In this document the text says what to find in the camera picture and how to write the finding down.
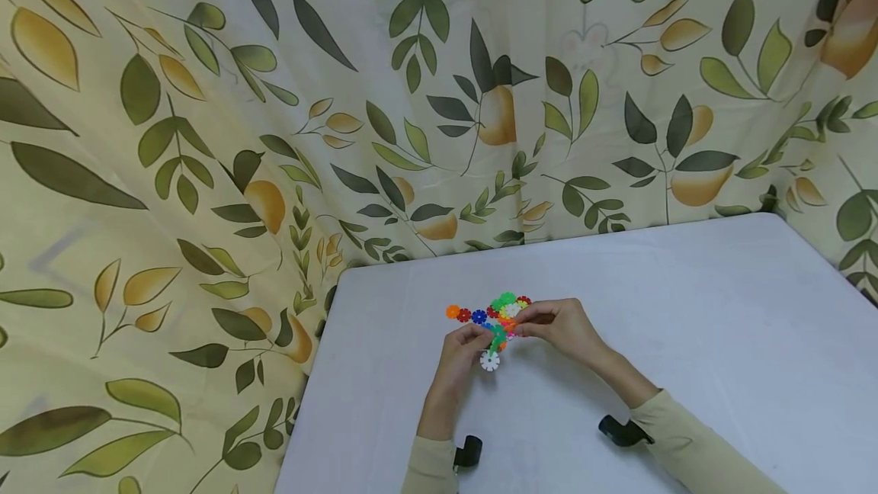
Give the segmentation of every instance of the white table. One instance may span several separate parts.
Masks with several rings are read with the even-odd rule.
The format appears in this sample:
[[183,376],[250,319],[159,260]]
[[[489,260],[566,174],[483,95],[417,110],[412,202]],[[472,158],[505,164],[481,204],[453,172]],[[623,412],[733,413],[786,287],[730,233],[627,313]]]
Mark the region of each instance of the white table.
[[[446,305],[578,297],[598,331],[791,494],[878,492],[878,310],[780,218],[586,236],[345,273],[277,494],[399,492]],[[476,367],[457,426],[484,441],[460,491],[685,492],[628,411],[537,339]]]

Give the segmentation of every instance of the beige sleeve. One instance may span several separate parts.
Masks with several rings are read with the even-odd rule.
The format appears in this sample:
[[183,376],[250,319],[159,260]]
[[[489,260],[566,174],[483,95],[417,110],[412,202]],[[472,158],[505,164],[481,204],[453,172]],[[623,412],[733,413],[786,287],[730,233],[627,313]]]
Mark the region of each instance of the beige sleeve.
[[454,441],[415,437],[402,494],[457,494]]
[[649,452],[693,494],[784,494],[785,490],[744,458],[724,438],[661,391],[631,419],[654,444]]

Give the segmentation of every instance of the black clip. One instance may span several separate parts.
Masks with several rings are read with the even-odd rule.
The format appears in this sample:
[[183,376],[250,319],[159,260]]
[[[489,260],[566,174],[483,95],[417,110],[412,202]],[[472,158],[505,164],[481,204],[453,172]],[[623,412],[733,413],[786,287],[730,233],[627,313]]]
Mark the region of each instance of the black clip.
[[655,443],[652,437],[649,437],[646,431],[640,428],[640,425],[630,420],[627,424],[622,425],[612,415],[605,415],[601,423],[598,424],[598,429],[618,447],[633,447],[641,441],[646,441],[649,444]]
[[479,464],[479,459],[482,457],[482,440],[479,437],[473,437],[472,435],[466,436],[466,441],[463,442],[463,448],[457,448],[457,452],[454,455],[454,466],[455,467],[474,467]]

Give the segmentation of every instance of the person's right hand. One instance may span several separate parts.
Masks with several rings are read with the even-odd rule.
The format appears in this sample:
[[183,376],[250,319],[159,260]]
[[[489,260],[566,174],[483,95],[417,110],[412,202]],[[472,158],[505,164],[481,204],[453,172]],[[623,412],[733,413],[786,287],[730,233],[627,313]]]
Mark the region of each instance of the person's right hand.
[[533,302],[515,316],[514,332],[519,336],[542,338],[561,354],[595,368],[614,353],[601,339],[582,303],[576,298]]

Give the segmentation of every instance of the leaf-patterned curtain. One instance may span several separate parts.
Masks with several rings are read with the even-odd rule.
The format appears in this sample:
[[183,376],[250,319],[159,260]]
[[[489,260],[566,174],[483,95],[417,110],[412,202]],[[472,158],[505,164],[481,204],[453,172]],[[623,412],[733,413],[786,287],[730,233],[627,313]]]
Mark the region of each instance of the leaf-patterned curtain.
[[0,492],[272,492],[357,265],[763,210],[878,294],[878,0],[0,17]]

